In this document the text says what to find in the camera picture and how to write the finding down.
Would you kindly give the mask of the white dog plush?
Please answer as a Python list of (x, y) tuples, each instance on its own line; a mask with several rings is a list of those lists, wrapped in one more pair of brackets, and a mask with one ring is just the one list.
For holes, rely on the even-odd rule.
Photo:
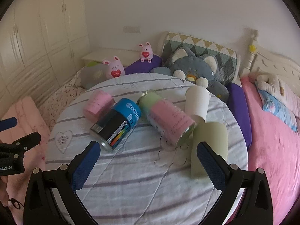
[(268, 92), (299, 118), (299, 97), (277, 75), (258, 75), (256, 77), (256, 85), (259, 90)]

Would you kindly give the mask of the green pink tin can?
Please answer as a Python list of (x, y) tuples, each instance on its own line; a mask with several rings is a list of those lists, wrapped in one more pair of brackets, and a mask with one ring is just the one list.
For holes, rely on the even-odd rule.
[(183, 145), (195, 128), (195, 121), (155, 90), (145, 91), (137, 100), (144, 117), (170, 145)]

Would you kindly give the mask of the pink bedspread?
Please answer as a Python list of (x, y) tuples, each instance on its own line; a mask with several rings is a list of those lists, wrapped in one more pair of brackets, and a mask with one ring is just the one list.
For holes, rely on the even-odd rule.
[(228, 159), (250, 171), (262, 167), (269, 182), (274, 224), (280, 224), (299, 198), (299, 134), (273, 114), (263, 111), (262, 100), (248, 78), (229, 83), (228, 107), (242, 137), (228, 130)]

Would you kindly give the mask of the striped white round quilt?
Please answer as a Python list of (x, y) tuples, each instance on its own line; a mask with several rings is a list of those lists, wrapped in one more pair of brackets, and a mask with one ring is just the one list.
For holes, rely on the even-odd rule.
[[(184, 109), (190, 86), (190, 82), (155, 73), (131, 74), (95, 85), (58, 118), (48, 141), (46, 168), (70, 163), (92, 141), (92, 123), (84, 117), (83, 108), (95, 91), (103, 90), (115, 101), (137, 101), (153, 89)], [(99, 224), (199, 224), (220, 191), (208, 177), (191, 177), (190, 149), (189, 145), (169, 145), (141, 118), (114, 151), (101, 151), (77, 195)]]

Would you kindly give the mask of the pink bunny plush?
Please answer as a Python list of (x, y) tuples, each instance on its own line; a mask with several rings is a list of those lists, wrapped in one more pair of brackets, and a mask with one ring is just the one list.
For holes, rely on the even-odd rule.
[(107, 65), (106, 78), (112, 79), (123, 76), (125, 74), (125, 69), (121, 60), (118, 56), (114, 55), (113, 59), (105, 59), (102, 61), (104, 65)]
[(147, 61), (148, 63), (151, 63), (154, 55), (151, 44), (149, 42), (146, 42), (145, 45), (139, 44), (139, 47), (141, 48), (141, 51), (139, 53), (140, 61)]

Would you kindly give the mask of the purple cushion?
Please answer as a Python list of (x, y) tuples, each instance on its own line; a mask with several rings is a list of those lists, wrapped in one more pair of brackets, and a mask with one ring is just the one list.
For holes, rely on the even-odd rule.
[(151, 63), (147, 60), (145, 62), (141, 62), (141, 60), (137, 60), (132, 63), (128, 67), (124, 69), (125, 75), (136, 74), (136, 73), (148, 73), (152, 69), (160, 67), (162, 64), (162, 59), (158, 55), (154, 55), (151, 59)]

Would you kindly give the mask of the folded pink blanket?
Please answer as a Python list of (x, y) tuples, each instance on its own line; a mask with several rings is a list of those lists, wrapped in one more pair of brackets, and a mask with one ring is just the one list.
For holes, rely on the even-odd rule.
[[(50, 130), (31, 97), (24, 97), (13, 104), (3, 116), (4, 119), (10, 117), (17, 118), (17, 125), (1, 132), (2, 142), (12, 143), (33, 132), (38, 132), (41, 135), (40, 144), (24, 154), (24, 173), (8, 177), (7, 193), (9, 200), (14, 198), (21, 204), (24, 204), (27, 186), (33, 169), (40, 168), (45, 170), (45, 155)], [(16, 224), (23, 224), (23, 208), (16, 209), (11, 202), (8, 202), (6, 207), (12, 212)]]

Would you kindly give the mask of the heart pattern bedsheet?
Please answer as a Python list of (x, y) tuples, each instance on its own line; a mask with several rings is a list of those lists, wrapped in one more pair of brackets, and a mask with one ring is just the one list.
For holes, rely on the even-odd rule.
[(80, 69), (69, 82), (54, 92), (39, 107), (41, 116), (50, 130), (53, 129), (57, 119), (64, 109), (66, 109), (75, 99), (86, 91), (84, 87), (80, 86), (80, 73), (82, 70), (83, 68)]

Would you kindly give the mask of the blue cartoon pillow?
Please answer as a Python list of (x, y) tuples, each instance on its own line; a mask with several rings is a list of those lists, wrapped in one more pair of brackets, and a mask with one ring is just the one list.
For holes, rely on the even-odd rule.
[(263, 111), (269, 112), (297, 132), (296, 116), (283, 103), (264, 90), (258, 90)]

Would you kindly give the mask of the triangle pattern pillow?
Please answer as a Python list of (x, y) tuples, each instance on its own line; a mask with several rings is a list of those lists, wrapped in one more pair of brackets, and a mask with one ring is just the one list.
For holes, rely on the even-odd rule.
[(217, 80), (224, 85), (237, 78), (240, 59), (236, 51), (205, 39), (169, 31), (162, 44), (163, 62), (180, 47), (188, 47), (196, 56), (213, 55), (217, 59), (219, 69)]

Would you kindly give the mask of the pink bunny plush back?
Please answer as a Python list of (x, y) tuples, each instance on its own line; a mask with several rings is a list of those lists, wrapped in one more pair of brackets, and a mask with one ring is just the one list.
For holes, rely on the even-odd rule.
[(139, 53), (140, 61), (147, 61), (148, 63), (151, 63), (154, 55), (151, 44), (149, 42), (146, 42), (145, 45), (139, 44), (139, 47), (141, 48), (141, 51)]

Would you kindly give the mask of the grey cat plush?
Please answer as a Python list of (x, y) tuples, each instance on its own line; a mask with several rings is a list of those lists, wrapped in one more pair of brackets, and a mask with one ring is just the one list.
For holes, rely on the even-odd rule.
[(181, 47), (167, 59), (164, 66), (156, 67), (151, 72), (194, 83), (208, 89), (225, 103), (229, 100), (228, 89), (217, 80), (217, 59), (210, 54), (196, 56), (189, 48)]

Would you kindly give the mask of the cream wardrobe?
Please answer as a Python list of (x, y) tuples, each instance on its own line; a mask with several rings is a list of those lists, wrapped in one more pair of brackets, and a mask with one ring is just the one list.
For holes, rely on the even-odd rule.
[(1, 18), (1, 114), (29, 96), (37, 106), (90, 53), (84, 0), (14, 0)]

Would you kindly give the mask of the blue black can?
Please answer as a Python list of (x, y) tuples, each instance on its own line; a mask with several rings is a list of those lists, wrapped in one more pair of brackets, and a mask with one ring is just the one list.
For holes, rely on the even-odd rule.
[(90, 128), (90, 134), (104, 149), (113, 151), (137, 125), (140, 117), (137, 104), (122, 98)]

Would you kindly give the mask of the pale green cup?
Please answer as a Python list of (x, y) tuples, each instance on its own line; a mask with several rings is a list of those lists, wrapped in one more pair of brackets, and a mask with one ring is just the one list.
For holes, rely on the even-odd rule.
[(207, 176), (204, 167), (197, 157), (197, 146), (200, 142), (206, 142), (211, 149), (227, 161), (228, 157), (228, 133), (224, 124), (219, 122), (205, 122), (197, 125), (193, 132), (191, 151), (191, 177), (202, 178)]

